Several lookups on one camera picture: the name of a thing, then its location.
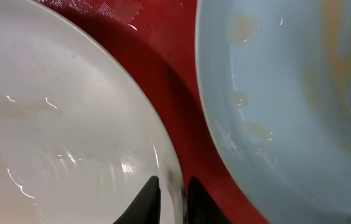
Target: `yellow food stain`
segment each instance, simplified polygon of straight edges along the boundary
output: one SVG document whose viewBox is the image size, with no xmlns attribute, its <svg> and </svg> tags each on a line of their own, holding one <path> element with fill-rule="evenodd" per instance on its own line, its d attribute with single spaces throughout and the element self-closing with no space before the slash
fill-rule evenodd
<svg viewBox="0 0 351 224">
<path fill-rule="evenodd" d="M 247 130 L 260 140 L 272 140 L 271 133 L 261 124 L 257 122 L 245 123 Z"/>
<path fill-rule="evenodd" d="M 339 53 L 343 2 L 343 0 L 322 0 L 322 33 L 338 101 L 344 116 L 351 119 L 351 111 L 345 99 L 351 82 L 351 45 L 346 55 Z"/>
<path fill-rule="evenodd" d="M 255 35 L 257 27 L 258 21 L 256 19 L 246 13 L 238 12 L 231 21 L 231 43 L 233 45 L 247 43 Z"/>
<path fill-rule="evenodd" d="M 234 102 L 239 107 L 245 107 L 248 104 L 248 95 L 242 91 L 236 91 L 233 96 Z"/>
<path fill-rule="evenodd" d="M 342 144 L 342 149 L 345 152 L 351 152 L 351 145 L 347 144 L 347 143 L 343 143 Z"/>
</svg>

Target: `red surface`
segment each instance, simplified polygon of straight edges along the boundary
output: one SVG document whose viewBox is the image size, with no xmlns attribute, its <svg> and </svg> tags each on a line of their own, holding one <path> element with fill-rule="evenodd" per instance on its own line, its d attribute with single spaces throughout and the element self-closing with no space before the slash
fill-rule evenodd
<svg viewBox="0 0 351 224">
<path fill-rule="evenodd" d="M 89 33 L 136 80 L 169 133 L 185 186 L 198 177 L 233 223 L 267 223 L 230 177 L 205 124 L 195 77 L 196 0 L 39 2 Z"/>
</svg>

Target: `water droplet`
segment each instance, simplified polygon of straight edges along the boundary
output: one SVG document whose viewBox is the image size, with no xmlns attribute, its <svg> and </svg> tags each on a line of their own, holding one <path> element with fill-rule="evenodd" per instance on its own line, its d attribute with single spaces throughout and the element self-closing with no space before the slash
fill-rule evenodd
<svg viewBox="0 0 351 224">
<path fill-rule="evenodd" d="M 348 143 L 343 143 L 341 144 L 341 148 L 345 152 L 350 152 L 351 153 L 351 145 Z"/>
<path fill-rule="evenodd" d="M 264 152 L 264 147 L 263 147 L 263 146 L 258 146 L 258 147 L 256 147 L 256 152 L 257 152 L 257 153 L 262 153 L 262 152 Z"/>
<path fill-rule="evenodd" d="M 346 170 L 345 173 L 344 173 L 344 177 L 346 179 L 351 180 L 351 170 Z"/>
<path fill-rule="evenodd" d="M 248 95 L 242 91 L 236 91 L 233 95 L 234 102 L 239 107 L 244 107 L 248 104 Z"/>
</svg>

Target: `white bowl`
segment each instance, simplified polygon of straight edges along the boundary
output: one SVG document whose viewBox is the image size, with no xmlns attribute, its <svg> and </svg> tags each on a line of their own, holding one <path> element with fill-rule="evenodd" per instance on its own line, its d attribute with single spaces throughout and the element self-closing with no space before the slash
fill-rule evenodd
<svg viewBox="0 0 351 224">
<path fill-rule="evenodd" d="M 200 0 L 196 65 L 225 165 L 271 223 L 351 223 L 351 1 Z"/>
<path fill-rule="evenodd" d="M 50 9 L 0 0 L 0 223 L 113 223 L 152 175 L 161 223 L 181 223 L 179 163 L 137 84 Z"/>
</svg>

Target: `light blue bowl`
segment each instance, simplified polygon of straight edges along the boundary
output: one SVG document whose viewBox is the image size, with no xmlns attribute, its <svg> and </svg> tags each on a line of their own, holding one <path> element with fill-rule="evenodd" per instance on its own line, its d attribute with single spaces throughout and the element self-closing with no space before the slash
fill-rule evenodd
<svg viewBox="0 0 351 224">
<path fill-rule="evenodd" d="M 351 0 L 200 0 L 195 47 L 207 124 L 250 202 L 271 223 L 351 223 Z"/>
</svg>

